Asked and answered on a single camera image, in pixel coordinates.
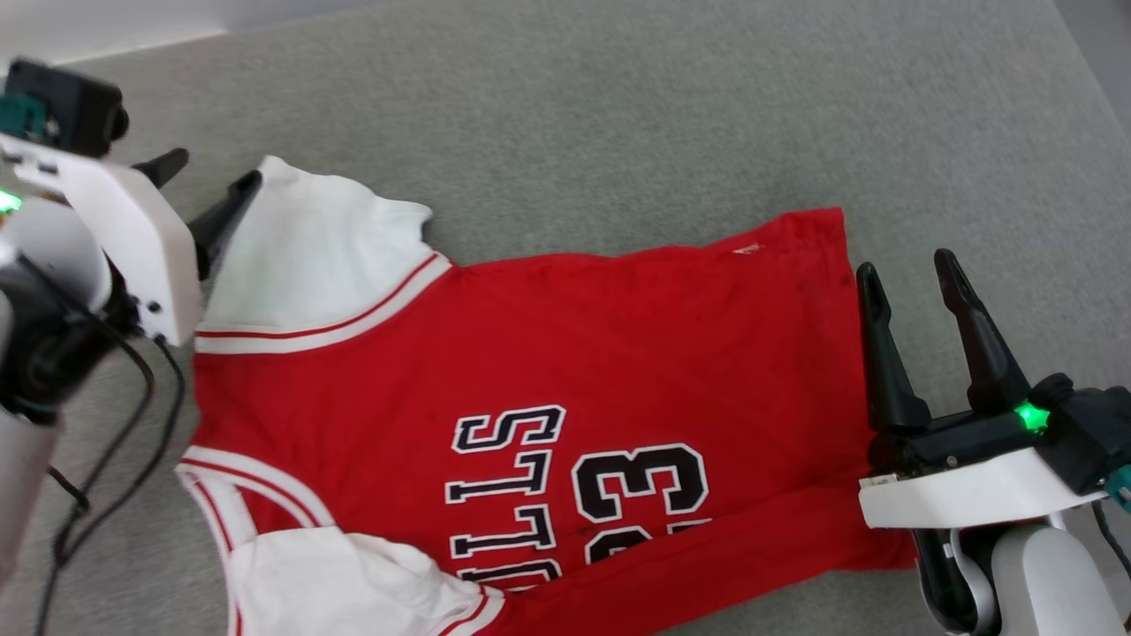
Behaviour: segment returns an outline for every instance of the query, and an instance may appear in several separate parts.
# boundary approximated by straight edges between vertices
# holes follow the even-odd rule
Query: white wall
[[[378,0],[0,0],[0,75],[17,54],[72,62]]]

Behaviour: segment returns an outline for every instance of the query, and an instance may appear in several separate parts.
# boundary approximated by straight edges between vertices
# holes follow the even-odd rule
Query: green led light
[[[1045,432],[1048,428],[1048,411],[1037,409],[1028,402],[1022,402],[1013,412],[1021,416],[1025,428],[1029,432]]]
[[[23,203],[19,197],[0,190],[0,214],[16,212]]]

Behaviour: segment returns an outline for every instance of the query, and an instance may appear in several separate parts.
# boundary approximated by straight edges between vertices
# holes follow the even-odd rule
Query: black cable
[[[130,432],[132,432],[132,430],[137,427],[138,422],[141,420],[141,415],[145,413],[146,409],[149,405],[149,402],[153,399],[154,387],[156,385],[156,381],[154,379],[153,370],[146,363],[145,359],[143,359],[141,355],[138,354],[138,352],[132,346],[130,346],[129,343],[126,342],[124,337],[122,337],[121,334],[114,330],[112,326],[110,326],[102,318],[92,313],[86,307],[83,306],[83,303],[71,298],[66,290],[59,286],[59,284],[55,283],[46,273],[44,273],[43,269],[41,269],[37,265],[35,265],[35,263],[33,263],[23,255],[17,257],[17,261],[20,265],[23,265],[28,272],[31,272],[36,278],[38,278],[40,282],[43,283],[48,289],[50,289],[51,292],[58,298],[60,302],[66,304],[72,311],[77,311],[78,313],[83,315],[88,321],[96,325],[100,328],[100,330],[102,330],[107,337],[111,338],[111,341],[114,342],[114,344],[118,345],[119,349],[124,351],[126,354],[133,361],[135,364],[137,364],[138,369],[141,371],[141,375],[144,376],[146,384],[145,394],[143,395],[143,398],[138,404],[137,409],[135,409],[133,413],[130,415],[130,419],[127,421],[126,426],[123,426],[122,429],[118,432],[118,435],[114,436],[114,439],[106,447],[106,450],[103,452],[103,455],[100,457],[94,470],[90,471],[90,474],[84,481],[83,488],[77,489],[79,490],[79,492],[76,493],[74,491],[76,490],[74,484],[70,484],[70,482],[67,481],[66,478],[63,478],[62,474],[60,474],[58,471],[55,471],[54,469],[51,469],[49,471],[49,474],[51,474],[52,478],[59,481],[60,485],[63,485],[63,488],[68,492],[70,492],[72,496],[76,496],[76,504],[71,507],[69,517],[59,528],[59,532],[55,535],[55,539],[52,543],[53,558],[52,558],[51,570],[48,575],[48,582],[43,590],[43,596],[40,602],[40,610],[37,613],[37,619],[35,625],[35,635],[43,636],[43,634],[46,633],[48,616],[50,613],[51,601],[54,596],[54,591],[58,585],[59,575],[62,568],[66,567],[67,564],[75,558],[75,555],[78,552],[79,548],[81,548],[83,544],[86,543],[87,539],[90,538],[94,531],[97,530],[97,527],[102,525],[103,522],[110,518],[111,515],[116,513],[122,506],[127,504],[127,501],[130,500],[130,498],[133,497],[133,495],[141,488],[145,481],[149,479],[149,476],[161,464],[162,458],[164,458],[165,453],[169,449],[169,444],[173,437],[173,431],[176,428],[176,419],[180,415],[181,406],[184,402],[185,380],[184,380],[184,373],[181,371],[180,366],[176,363],[176,360],[173,359],[172,353],[169,351],[164,336],[158,336],[155,340],[155,343],[157,344],[157,347],[161,350],[162,354],[165,356],[165,360],[169,362],[170,367],[173,369],[173,373],[176,376],[176,393],[173,398],[173,405],[170,409],[169,415],[165,419],[165,426],[162,430],[162,436],[161,440],[158,441],[157,448],[154,450],[153,456],[149,458],[149,462],[146,463],[141,472],[138,473],[138,476],[135,478],[130,487],[122,495],[120,495],[118,499],[115,499],[102,514],[95,517],[94,521],[92,521],[81,532],[79,532],[78,538],[68,545],[67,540],[69,539],[71,532],[74,531],[76,522],[83,518],[89,510],[89,501],[87,500],[87,497],[89,495],[90,489],[94,487],[95,483],[97,483],[98,478],[102,475],[102,472],[105,470],[105,467],[110,464],[111,458],[113,458],[113,456],[118,453],[118,450],[121,448],[121,445],[126,441],[126,438],[129,437]]]
[[[86,493],[79,490],[77,485],[75,485],[74,483],[70,482],[70,480],[63,476],[63,474],[59,472],[59,469],[54,466],[48,466],[48,474],[51,475],[51,479],[55,480],[55,483],[58,483],[60,488],[67,491],[67,495],[70,495],[72,498],[75,498],[75,504],[77,506],[84,509],[90,508],[90,500],[87,499]]]
[[[1120,545],[1119,540],[1112,534],[1112,527],[1107,525],[1107,515],[1104,513],[1103,500],[1097,499],[1091,502],[1091,514],[1096,517],[1099,534],[1104,535],[1104,541],[1111,545],[1112,551],[1115,552],[1115,557],[1120,560],[1120,565],[1123,566],[1123,570],[1128,573],[1128,577],[1131,577],[1131,559],[1128,558],[1126,552],[1123,551],[1123,547]],[[1123,630],[1131,631],[1131,616],[1123,622]]]

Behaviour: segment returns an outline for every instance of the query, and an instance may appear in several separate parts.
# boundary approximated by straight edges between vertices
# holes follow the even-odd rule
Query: chicago bulls jersey
[[[233,630],[647,634],[907,564],[856,508],[870,432],[838,210],[460,267],[422,241],[424,206],[260,171],[179,467]]]

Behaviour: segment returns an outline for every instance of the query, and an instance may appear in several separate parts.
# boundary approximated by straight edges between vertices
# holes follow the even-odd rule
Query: white sleeve
[[[236,548],[228,585],[247,636],[468,636],[485,633],[504,602],[411,545],[337,527],[271,532]]]
[[[232,237],[201,332],[288,334],[348,320],[435,255],[426,206],[267,157]]]

